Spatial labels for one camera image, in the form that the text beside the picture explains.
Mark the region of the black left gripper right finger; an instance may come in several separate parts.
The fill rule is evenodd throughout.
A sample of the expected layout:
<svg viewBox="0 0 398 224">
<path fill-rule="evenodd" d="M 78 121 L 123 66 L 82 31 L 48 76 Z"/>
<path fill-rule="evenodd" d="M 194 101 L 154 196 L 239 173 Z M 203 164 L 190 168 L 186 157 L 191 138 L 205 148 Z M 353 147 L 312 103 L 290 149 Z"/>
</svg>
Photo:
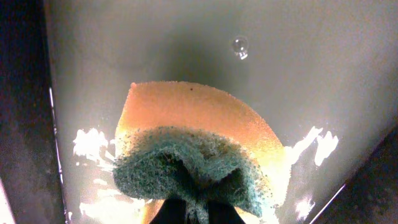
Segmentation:
<svg viewBox="0 0 398 224">
<path fill-rule="evenodd" d="M 209 224 L 245 224 L 234 207 L 215 200 L 208 201 L 208 219 Z"/>
</svg>

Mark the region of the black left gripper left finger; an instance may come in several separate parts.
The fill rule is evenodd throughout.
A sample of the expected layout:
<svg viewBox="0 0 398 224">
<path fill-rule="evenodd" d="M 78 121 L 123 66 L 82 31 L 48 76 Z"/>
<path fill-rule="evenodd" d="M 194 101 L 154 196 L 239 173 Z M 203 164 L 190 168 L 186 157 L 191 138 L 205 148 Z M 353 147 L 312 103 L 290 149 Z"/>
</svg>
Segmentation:
<svg viewBox="0 0 398 224">
<path fill-rule="evenodd" d="M 150 224 L 187 224 L 187 203 L 182 199 L 167 199 Z"/>
</svg>

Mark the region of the yellow green sponge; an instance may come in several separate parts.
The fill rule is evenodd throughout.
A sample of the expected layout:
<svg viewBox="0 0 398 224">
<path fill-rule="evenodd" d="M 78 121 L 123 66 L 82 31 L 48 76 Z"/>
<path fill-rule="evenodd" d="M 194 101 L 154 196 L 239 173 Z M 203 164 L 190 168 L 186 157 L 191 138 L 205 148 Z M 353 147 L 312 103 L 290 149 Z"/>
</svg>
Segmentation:
<svg viewBox="0 0 398 224">
<path fill-rule="evenodd" d="M 208 223 L 208 203 L 247 223 L 277 223 L 287 153 L 265 120 L 229 93 L 189 82 L 132 83 L 115 132 L 116 187 L 132 198 L 178 198 Z"/>
</svg>

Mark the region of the green water tray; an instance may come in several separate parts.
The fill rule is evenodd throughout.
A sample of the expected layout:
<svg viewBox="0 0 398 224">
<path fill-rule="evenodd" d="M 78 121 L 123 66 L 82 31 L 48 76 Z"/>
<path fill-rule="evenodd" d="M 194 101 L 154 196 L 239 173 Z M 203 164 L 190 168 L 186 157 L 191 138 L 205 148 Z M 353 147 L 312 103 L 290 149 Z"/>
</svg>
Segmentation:
<svg viewBox="0 0 398 224">
<path fill-rule="evenodd" d="M 225 91 L 270 126 L 277 223 L 313 223 L 397 128 L 396 1 L 2 1 L 2 223 L 150 223 L 115 132 L 132 83 Z"/>
</svg>

